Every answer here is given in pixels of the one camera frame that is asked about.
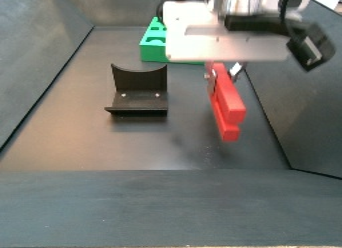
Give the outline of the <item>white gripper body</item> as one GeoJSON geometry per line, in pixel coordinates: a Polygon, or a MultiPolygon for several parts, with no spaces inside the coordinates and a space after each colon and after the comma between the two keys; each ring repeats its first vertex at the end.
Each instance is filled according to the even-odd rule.
{"type": "Polygon", "coordinates": [[[310,0],[166,0],[166,57],[173,62],[281,61],[289,24],[310,0]]]}

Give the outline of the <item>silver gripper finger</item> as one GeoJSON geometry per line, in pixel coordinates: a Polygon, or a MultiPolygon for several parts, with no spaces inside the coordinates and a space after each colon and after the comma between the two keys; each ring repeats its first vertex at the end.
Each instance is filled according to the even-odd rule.
{"type": "Polygon", "coordinates": [[[207,62],[205,64],[206,72],[205,72],[205,79],[207,80],[207,93],[210,96],[214,95],[215,92],[215,86],[217,86],[217,71],[214,69],[214,63],[207,62]]]}
{"type": "Polygon", "coordinates": [[[240,79],[240,74],[246,70],[248,63],[237,62],[233,67],[229,69],[229,74],[233,82],[237,82],[240,79]]]}

